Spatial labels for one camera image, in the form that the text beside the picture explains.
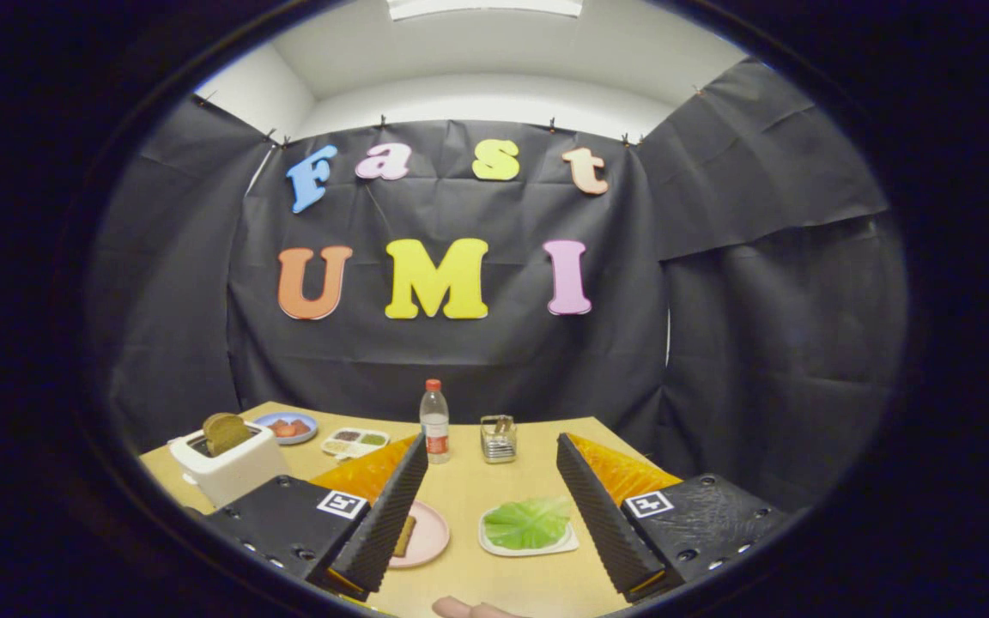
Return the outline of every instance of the finger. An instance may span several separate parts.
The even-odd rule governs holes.
[[[433,602],[433,613],[440,618],[468,618],[471,606],[456,597],[446,596]]]
[[[509,611],[502,611],[494,605],[479,603],[471,608],[470,618],[521,618],[521,615],[510,614]]]

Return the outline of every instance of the black curtain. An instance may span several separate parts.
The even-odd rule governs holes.
[[[894,220],[823,112],[757,60],[640,146],[670,352],[656,453],[781,508],[844,472],[888,401],[906,331]]]
[[[95,380],[140,449],[266,400],[416,420],[437,377],[454,422],[594,415],[671,472],[711,470],[792,509],[827,490],[879,422],[906,323],[895,222],[833,122],[756,60],[631,148],[474,121],[279,148],[200,102],[130,164],[90,277]],[[519,146],[515,179],[476,179],[484,138]],[[368,149],[390,142],[412,147],[408,175],[358,179]],[[325,196],[294,214],[286,173],[327,144],[338,154]],[[601,196],[561,159],[584,146],[604,160]],[[439,263],[462,238],[489,245],[489,316],[386,317],[385,246],[418,239]],[[587,246],[585,316],[547,310],[549,239]],[[315,251],[303,285],[315,298],[330,245],[354,252],[340,304],[294,320],[278,304],[278,254]]]
[[[472,172],[486,138],[518,145],[509,181]],[[404,179],[358,179],[373,145],[413,148]],[[286,172],[327,144],[325,196],[295,215]],[[609,191],[574,186],[561,154],[604,158]],[[424,380],[442,379],[452,422],[509,414],[522,422],[594,415],[639,449],[651,446],[666,353],[663,271],[639,157],[621,142],[502,122],[411,122],[343,130],[279,149],[248,193],[231,263],[228,343],[243,407],[279,400],[358,417],[416,421]],[[419,239],[438,264],[455,239],[489,244],[482,297],[489,316],[392,320],[394,239]],[[549,239],[586,244],[582,282],[592,311],[554,316]],[[321,294],[329,245],[353,247],[340,305],[322,320],[278,306],[279,251],[315,251],[305,296]],[[474,445],[459,445],[470,449]]]
[[[192,98],[127,164],[86,289],[95,391],[142,450],[239,411],[228,363],[232,237],[262,134]]]

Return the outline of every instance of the plate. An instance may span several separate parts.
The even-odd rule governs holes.
[[[290,437],[287,438],[278,437],[277,443],[278,445],[298,445],[301,442],[307,442],[308,439],[314,438],[315,433],[318,433],[319,431],[319,424],[315,422],[315,419],[309,417],[309,415],[303,415],[300,414],[300,412],[291,412],[291,411],[274,412],[274,414],[264,415],[264,417],[258,417],[252,420],[251,422],[254,423],[254,425],[260,425],[266,427],[266,429],[270,429],[271,423],[278,422],[279,420],[283,420],[285,422],[292,422],[297,419],[302,420],[303,423],[305,423],[305,425],[311,428],[311,431],[300,435],[290,435]]]
[[[380,443],[379,445],[369,445],[364,442],[364,439],[379,439]],[[327,435],[326,439],[319,443],[319,447],[322,447],[324,453],[334,455],[338,462],[344,462],[382,449],[382,447],[388,446],[390,442],[390,435],[382,431],[341,427],[341,429],[334,430],[333,433]]]
[[[407,555],[398,558],[393,555],[388,566],[392,568],[417,567],[437,558],[448,547],[448,524],[424,502],[413,501],[410,515],[415,517],[415,532],[407,544]]]
[[[537,548],[537,550],[507,550],[507,548],[500,548],[498,545],[491,543],[487,539],[486,533],[483,532],[483,520],[487,519],[487,516],[491,512],[498,510],[498,507],[492,508],[489,512],[485,512],[479,518],[479,545],[488,552],[494,555],[505,555],[511,556],[511,558],[518,558],[518,556],[527,555],[545,555],[546,553],[562,553],[577,550],[578,548],[578,537],[574,535],[574,528],[570,525],[570,521],[567,523],[567,531],[564,532],[564,536],[555,544],[549,545],[546,548]]]

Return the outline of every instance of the pink letter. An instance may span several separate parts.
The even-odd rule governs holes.
[[[582,269],[579,257],[586,246],[578,241],[549,241],[544,250],[552,257],[555,292],[549,312],[555,316],[581,316],[590,312],[590,301],[582,294]]]
[[[407,176],[407,160],[411,148],[407,144],[378,144],[368,150],[368,158],[357,164],[362,179],[398,180]]]

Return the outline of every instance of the letter i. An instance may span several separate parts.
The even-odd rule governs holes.
[[[582,294],[580,257],[586,246],[578,241],[549,241],[544,250],[552,257],[553,289],[549,312],[555,316],[581,316],[589,313],[590,301]]]

